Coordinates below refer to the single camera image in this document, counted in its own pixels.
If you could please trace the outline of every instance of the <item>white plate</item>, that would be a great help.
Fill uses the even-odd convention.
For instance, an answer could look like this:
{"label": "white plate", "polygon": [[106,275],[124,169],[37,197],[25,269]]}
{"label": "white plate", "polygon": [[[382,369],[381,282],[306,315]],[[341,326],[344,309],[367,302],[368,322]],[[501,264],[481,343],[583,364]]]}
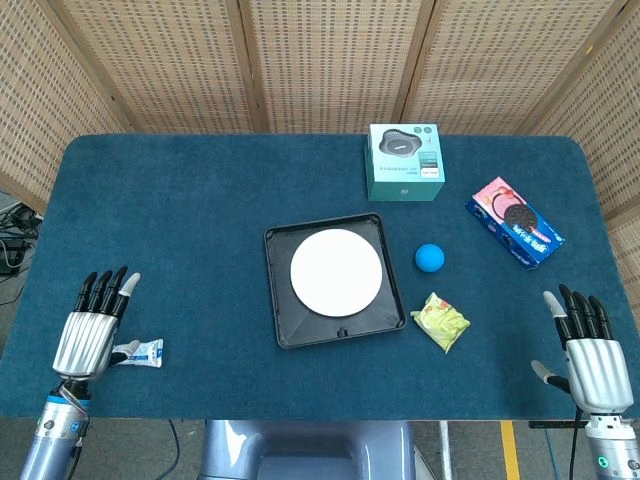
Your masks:
{"label": "white plate", "polygon": [[291,285],[307,308],[345,317],[366,308],[380,290],[380,257],[360,235],[330,229],[300,244],[291,260]]}

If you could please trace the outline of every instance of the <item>black tray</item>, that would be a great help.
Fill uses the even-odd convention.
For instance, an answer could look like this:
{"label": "black tray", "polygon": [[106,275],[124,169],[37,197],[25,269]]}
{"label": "black tray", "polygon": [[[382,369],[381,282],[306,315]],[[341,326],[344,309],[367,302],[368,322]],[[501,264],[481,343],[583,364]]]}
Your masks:
{"label": "black tray", "polygon": [[[327,317],[309,310],[291,285],[291,260],[309,236],[328,228],[350,230],[365,238],[383,259],[382,284],[373,302],[347,317]],[[382,220],[375,213],[275,227],[264,235],[276,338],[282,348],[343,340],[400,330],[406,324]]]}

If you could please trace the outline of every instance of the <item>white packet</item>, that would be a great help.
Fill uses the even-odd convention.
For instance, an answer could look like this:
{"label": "white packet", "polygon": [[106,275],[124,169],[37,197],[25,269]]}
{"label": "white packet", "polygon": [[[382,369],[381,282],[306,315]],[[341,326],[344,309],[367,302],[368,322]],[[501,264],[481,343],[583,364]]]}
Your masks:
{"label": "white packet", "polygon": [[[162,366],[163,345],[164,340],[162,338],[152,342],[140,343],[135,352],[133,352],[127,360],[118,363],[118,365],[138,365],[142,367],[160,368]],[[113,347],[112,353],[124,353],[128,355],[128,346],[129,344],[116,345]]]}

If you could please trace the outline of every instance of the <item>blue table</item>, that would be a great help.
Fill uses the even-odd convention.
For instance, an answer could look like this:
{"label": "blue table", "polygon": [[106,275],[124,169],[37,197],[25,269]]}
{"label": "blue table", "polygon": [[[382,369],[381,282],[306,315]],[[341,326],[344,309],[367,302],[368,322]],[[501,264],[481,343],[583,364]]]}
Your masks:
{"label": "blue table", "polygon": [[[580,147],[562,137],[443,136],[432,203],[366,199],[361,135],[99,135],[69,145],[0,363],[0,414],[36,416],[78,287],[92,270],[142,273],[117,339],[164,338],[161,369],[92,385],[98,416],[225,419],[552,419],[573,405],[529,362],[564,373],[542,291],[598,296],[640,385],[638,335]],[[567,239],[527,272],[464,209],[501,175]],[[375,211],[407,311],[435,291],[472,322],[448,355],[401,332],[282,350],[263,233]],[[447,264],[427,275],[415,249]],[[636,415],[638,409],[629,411]]]}

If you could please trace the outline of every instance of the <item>yellow floor line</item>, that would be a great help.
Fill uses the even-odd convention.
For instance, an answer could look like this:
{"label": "yellow floor line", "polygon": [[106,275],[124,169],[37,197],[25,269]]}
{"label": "yellow floor line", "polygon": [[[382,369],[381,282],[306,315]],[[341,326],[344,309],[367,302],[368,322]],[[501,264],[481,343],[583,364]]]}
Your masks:
{"label": "yellow floor line", "polygon": [[507,480],[520,480],[513,422],[501,420],[500,432],[502,433],[502,450],[504,451],[504,468],[507,471]]}

